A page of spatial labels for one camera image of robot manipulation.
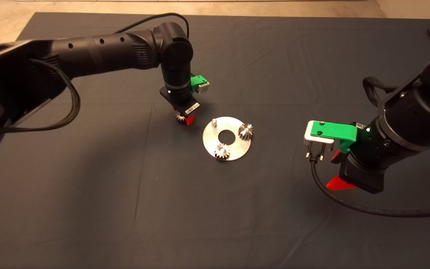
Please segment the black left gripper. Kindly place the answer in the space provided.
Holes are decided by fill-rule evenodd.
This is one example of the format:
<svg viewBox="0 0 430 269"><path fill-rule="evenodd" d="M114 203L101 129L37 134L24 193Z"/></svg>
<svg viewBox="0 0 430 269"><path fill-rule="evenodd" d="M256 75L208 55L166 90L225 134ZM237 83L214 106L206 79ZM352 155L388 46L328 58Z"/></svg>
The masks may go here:
<svg viewBox="0 0 430 269"><path fill-rule="evenodd" d="M160 88L160 95L169 102L174 110L185 117L185 125L190 126L194 121L194 113L200 107L198 100L186 89Z"/></svg>

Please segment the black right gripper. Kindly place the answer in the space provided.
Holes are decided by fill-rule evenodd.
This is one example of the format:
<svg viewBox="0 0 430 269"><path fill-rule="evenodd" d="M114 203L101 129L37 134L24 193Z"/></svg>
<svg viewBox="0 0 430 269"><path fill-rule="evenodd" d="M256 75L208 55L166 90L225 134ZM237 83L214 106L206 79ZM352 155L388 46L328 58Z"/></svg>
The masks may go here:
<svg viewBox="0 0 430 269"><path fill-rule="evenodd" d="M334 176L327 184L331 191L342 191L360 188L371 194L384 191L384 173L387 165L384 156L379 154L352 152L343 154L338 150L331 158L332 164L340 164L339 175Z"/></svg>

